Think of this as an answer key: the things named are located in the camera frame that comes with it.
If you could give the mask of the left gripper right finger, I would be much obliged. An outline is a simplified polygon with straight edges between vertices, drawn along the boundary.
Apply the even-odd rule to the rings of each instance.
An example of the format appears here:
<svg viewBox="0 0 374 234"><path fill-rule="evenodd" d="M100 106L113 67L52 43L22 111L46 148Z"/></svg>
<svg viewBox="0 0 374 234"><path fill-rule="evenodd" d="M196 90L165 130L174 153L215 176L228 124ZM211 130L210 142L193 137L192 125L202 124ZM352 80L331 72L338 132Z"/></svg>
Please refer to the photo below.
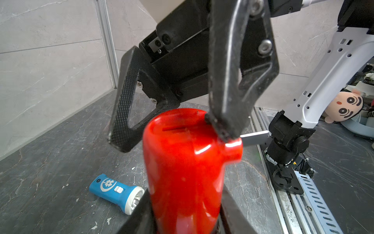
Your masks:
<svg viewBox="0 0 374 234"><path fill-rule="evenodd" d="M225 185L219 214L219 234L257 234Z"/></svg>

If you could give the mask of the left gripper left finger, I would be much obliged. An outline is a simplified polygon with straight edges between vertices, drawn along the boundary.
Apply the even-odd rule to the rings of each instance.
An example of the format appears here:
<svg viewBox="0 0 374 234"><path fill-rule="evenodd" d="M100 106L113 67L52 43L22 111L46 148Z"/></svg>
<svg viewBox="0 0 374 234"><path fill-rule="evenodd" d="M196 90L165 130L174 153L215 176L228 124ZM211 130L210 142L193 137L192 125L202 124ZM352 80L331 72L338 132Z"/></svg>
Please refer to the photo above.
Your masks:
<svg viewBox="0 0 374 234"><path fill-rule="evenodd" d="M141 198L128 220L117 231L117 234L154 234L155 218L152 210L151 196L148 190Z"/></svg>

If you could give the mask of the blue flashlight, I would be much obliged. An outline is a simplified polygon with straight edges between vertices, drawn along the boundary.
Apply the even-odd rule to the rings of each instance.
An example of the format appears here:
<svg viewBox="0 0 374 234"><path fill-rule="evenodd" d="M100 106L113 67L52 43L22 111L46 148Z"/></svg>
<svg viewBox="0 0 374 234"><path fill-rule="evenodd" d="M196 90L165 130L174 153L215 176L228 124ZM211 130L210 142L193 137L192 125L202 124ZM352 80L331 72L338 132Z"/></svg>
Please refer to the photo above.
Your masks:
<svg viewBox="0 0 374 234"><path fill-rule="evenodd" d="M89 191L94 195L118 205L122 212L131 215L145 190L139 186L128 186L120 183L105 174L99 175L89 186Z"/></svg>

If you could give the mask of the red flashlight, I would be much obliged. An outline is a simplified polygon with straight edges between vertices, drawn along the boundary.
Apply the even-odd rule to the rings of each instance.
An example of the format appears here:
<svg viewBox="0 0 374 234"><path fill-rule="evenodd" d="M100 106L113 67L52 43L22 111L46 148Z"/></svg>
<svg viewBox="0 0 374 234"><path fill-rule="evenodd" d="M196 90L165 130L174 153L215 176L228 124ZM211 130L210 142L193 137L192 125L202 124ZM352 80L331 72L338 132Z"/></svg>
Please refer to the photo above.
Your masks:
<svg viewBox="0 0 374 234"><path fill-rule="evenodd" d="M241 161L245 145L267 139L261 131L224 142L198 109L174 109L151 120L143 153L155 234L219 234L226 166Z"/></svg>

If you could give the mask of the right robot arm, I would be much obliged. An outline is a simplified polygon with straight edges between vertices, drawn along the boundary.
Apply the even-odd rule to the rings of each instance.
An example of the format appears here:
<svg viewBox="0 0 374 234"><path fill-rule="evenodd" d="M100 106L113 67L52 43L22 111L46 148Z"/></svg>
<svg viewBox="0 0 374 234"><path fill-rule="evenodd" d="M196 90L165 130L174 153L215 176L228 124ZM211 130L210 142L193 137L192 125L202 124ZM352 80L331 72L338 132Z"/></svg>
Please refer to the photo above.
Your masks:
<svg viewBox="0 0 374 234"><path fill-rule="evenodd" d="M127 153L146 125L207 94L202 123L225 143L240 138L279 73L271 18L310 1L183 1L121 59L108 141ZM374 55L373 1L344 1L338 30L302 93L270 124L268 152L282 169L303 153L319 117Z"/></svg>

